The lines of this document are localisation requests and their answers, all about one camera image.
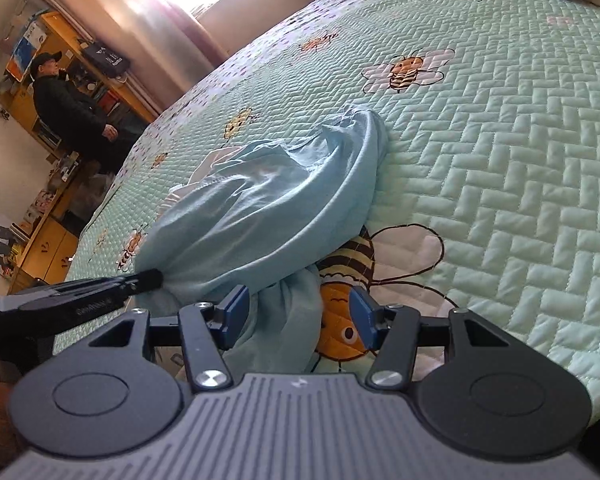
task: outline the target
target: black cap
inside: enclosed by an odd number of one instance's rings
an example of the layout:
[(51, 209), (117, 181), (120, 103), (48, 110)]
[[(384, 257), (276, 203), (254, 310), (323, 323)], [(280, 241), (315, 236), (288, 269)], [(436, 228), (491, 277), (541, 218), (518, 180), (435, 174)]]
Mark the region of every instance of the black cap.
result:
[(55, 54), (51, 54), (49, 52), (42, 52), (41, 54), (38, 54), (35, 58), (33, 58), (31, 66), (29, 67), (29, 73), (31, 74), (31, 77), (35, 79), (38, 76), (38, 69), (47, 61), (51, 61), (52, 59), (60, 61), (61, 57), (62, 52), (56, 52)]

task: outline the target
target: cabinet door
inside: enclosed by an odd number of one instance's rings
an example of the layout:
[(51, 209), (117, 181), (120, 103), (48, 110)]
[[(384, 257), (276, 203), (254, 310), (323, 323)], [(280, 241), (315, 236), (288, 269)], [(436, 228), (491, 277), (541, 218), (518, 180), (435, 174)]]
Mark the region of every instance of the cabinet door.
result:
[(69, 267), (71, 266), (69, 258), (74, 256), (77, 248), (78, 238), (71, 233), (66, 233), (64, 238), (62, 238), (62, 242), (60, 242), (60, 246), (49, 266), (49, 270), (46, 272), (45, 281), (49, 285), (64, 282), (66, 274), (69, 272)]
[(27, 92), (24, 86), (18, 88), (9, 108), (9, 113), (25, 130), (30, 132), (33, 129), (33, 125), (38, 119), (38, 113), (33, 104), (33, 94)]
[(33, 278), (24, 272), (24, 270), (15, 269), (13, 277), (11, 278), (9, 294), (16, 294), (25, 288), (29, 288), (31, 285), (33, 285)]
[(65, 233), (65, 228), (58, 222), (47, 219), (24, 258), (22, 270), (32, 278), (44, 280)]

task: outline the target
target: poster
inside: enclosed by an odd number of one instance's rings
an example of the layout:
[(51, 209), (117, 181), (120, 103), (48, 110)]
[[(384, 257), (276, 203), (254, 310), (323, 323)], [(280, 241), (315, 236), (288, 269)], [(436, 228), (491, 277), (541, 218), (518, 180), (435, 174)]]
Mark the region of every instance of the poster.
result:
[(17, 238), (10, 231), (11, 220), (0, 214), (0, 274), (11, 276), (13, 274), (14, 260), (20, 245)]
[(31, 61), (33, 61), (33, 58), (36, 56), (45, 40), (46, 32), (44, 32), (36, 22), (30, 23), (23, 37), (20, 38), (20, 41), (13, 49), (11, 59), (7, 63), (8, 72), (13, 75), (18, 82), (22, 82), (24, 79), (24, 75), (27, 73)]

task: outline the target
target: bag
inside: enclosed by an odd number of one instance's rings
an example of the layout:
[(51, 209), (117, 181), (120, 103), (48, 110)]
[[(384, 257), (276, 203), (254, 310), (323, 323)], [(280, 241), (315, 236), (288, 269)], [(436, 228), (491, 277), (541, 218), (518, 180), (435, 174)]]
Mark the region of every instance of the bag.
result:
[(82, 54), (107, 77), (121, 76), (131, 66), (127, 58), (115, 53), (99, 41), (85, 47)]

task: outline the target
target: cartoon bee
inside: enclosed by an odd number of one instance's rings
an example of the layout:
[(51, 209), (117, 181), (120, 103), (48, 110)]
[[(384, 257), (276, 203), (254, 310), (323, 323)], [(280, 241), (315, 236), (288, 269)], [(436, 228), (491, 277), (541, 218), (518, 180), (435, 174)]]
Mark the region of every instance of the cartoon bee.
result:
[(102, 230), (102, 232), (98, 235), (98, 239), (96, 240), (96, 244), (93, 247), (93, 253), (91, 253), (91, 257), (89, 258), (89, 262), (93, 260), (93, 257), (100, 252), (100, 249), (104, 245), (104, 240), (107, 238), (107, 234), (109, 233), (109, 229), (106, 227)]
[(143, 231), (145, 228), (146, 226), (141, 226), (140, 228), (131, 231), (129, 238), (126, 241), (125, 248), (122, 249), (120, 256), (118, 256), (118, 259), (116, 260), (118, 270), (122, 270), (122, 272), (129, 271), (131, 260), (138, 254), (140, 247), (144, 243), (147, 234)]
[[(444, 256), (443, 241), (419, 224), (389, 227), (370, 235), (360, 234), (318, 262), (324, 304), (316, 351), (315, 372), (365, 374), (374, 355), (366, 352), (349, 314), (349, 293), (363, 286), (380, 304), (400, 303), (417, 308), (424, 316), (446, 316), (455, 304), (440, 292), (407, 278), (433, 269)], [(439, 349), (424, 349), (414, 377), (439, 366)]]
[(226, 124), (224, 127), (224, 138), (227, 142), (240, 132), (241, 127), (247, 123), (253, 123), (258, 118), (258, 116), (253, 115), (251, 112), (253, 112), (253, 108), (243, 108)]
[(159, 155), (156, 155), (154, 158), (154, 163), (151, 165), (151, 169), (154, 170), (155, 168), (160, 166), (167, 159), (167, 155), (169, 155), (168, 152), (163, 152)]
[(318, 52), (318, 47), (322, 44), (331, 44), (331, 40), (333, 40), (334, 38), (338, 37), (338, 33), (337, 32), (332, 32), (331, 34), (325, 34), (323, 37), (321, 38), (313, 38), (312, 40), (307, 41), (306, 43), (303, 43), (300, 46), (300, 51), (301, 52), (308, 52), (311, 49), (314, 50), (314, 52)]
[(368, 79), (362, 91), (365, 94), (391, 89), (400, 93), (411, 85), (433, 85), (442, 81), (445, 75), (437, 69), (446, 65), (455, 51), (451, 48), (432, 50), (418, 54), (415, 50), (409, 57), (401, 56), (393, 63), (382, 63), (365, 68), (363, 77)]

